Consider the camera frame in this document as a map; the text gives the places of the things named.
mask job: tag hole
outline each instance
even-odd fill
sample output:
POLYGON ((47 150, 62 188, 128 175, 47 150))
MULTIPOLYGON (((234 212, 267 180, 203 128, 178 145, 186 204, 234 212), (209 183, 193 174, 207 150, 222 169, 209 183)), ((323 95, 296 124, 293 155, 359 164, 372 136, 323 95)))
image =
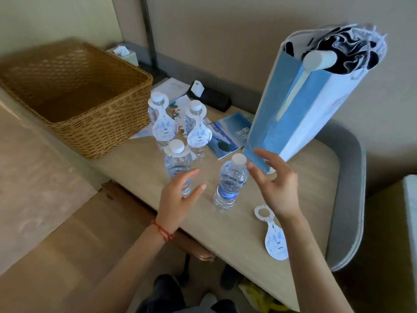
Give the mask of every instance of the tag hole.
POLYGON ((258 213, 262 217, 268 217, 271 214, 268 209, 260 209, 258 213))

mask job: hand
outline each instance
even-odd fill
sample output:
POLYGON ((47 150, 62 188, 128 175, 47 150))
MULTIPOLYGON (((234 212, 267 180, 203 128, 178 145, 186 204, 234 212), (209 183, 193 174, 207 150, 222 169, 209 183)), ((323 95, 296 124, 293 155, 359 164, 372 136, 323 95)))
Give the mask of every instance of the hand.
POLYGON ((171 234, 180 227, 191 207, 207 187, 206 184, 200 184, 188 197, 184 198, 182 196, 181 190, 184 184, 187 180, 194 178, 199 172, 200 169, 181 172, 162 189, 156 223, 171 234))
POLYGON ((266 204, 279 221, 299 215, 297 174, 277 154, 261 148, 255 148, 253 152, 266 159, 265 163, 276 171, 276 178, 271 181, 253 163, 247 163, 249 173, 258 184, 266 204))

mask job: blue and white paper bag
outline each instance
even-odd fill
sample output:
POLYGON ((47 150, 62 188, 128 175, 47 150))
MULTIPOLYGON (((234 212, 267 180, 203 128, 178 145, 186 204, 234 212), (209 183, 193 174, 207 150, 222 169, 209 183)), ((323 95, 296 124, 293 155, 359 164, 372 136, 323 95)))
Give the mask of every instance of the blue and white paper bag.
POLYGON ((267 173, 273 169, 253 148, 288 161, 316 136, 386 50, 383 36, 355 25, 289 36, 263 91, 243 148, 245 156, 267 173), (329 44, 331 50, 323 50, 329 44))

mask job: person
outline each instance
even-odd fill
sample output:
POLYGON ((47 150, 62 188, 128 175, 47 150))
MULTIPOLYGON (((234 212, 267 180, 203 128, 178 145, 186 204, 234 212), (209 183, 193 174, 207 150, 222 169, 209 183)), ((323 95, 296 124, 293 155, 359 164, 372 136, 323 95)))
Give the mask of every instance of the person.
MULTIPOLYGON (((254 152, 276 170, 276 178, 270 181, 253 163, 247 163, 250 175, 284 231, 300 311, 352 313, 300 210, 297 175, 278 155, 260 148, 254 149, 254 152)), ((179 173, 164 187, 155 224, 145 229, 117 265, 101 280, 81 313, 127 310, 143 276, 165 244, 165 233, 160 232, 158 226, 174 233, 206 189, 206 184, 200 184, 188 197, 182 197, 182 186, 198 173, 198 169, 179 173)), ((143 301, 137 312, 234 313, 237 310, 231 300, 218 301, 209 308, 200 306, 187 309, 176 281, 169 275, 162 275, 156 279, 152 295, 143 301)))

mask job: light wood tabletop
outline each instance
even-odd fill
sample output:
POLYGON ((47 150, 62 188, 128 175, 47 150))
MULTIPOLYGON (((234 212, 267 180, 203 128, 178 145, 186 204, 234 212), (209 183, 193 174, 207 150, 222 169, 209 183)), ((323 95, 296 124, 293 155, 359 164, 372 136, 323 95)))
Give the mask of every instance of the light wood tabletop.
MULTIPOLYGON (((211 121, 236 112, 245 114, 233 106, 226 113, 207 107, 207 117, 211 121)), ((230 158, 231 155, 217 160, 206 148, 205 158, 194 162, 194 167, 201 168, 201 172, 192 180, 192 188, 202 182, 207 184, 207 188, 181 227, 248 279, 298 311, 288 259, 275 260, 265 249, 267 225, 258 220, 253 212, 256 206, 265 202, 253 178, 248 178, 237 203, 230 210, 219 210, 213 203, 220 168, 230 158)), ((154 137, 125 141, 103 157, 91 160, 91 163, 155 210, 158 209, 162 188, 170 179, 164 166, 164 154, 157 149, 154 137)), ((301 210, 325 254, 339 160, 329 147, 313 140, 289 161, 289 165, 299 176, 301 210)))

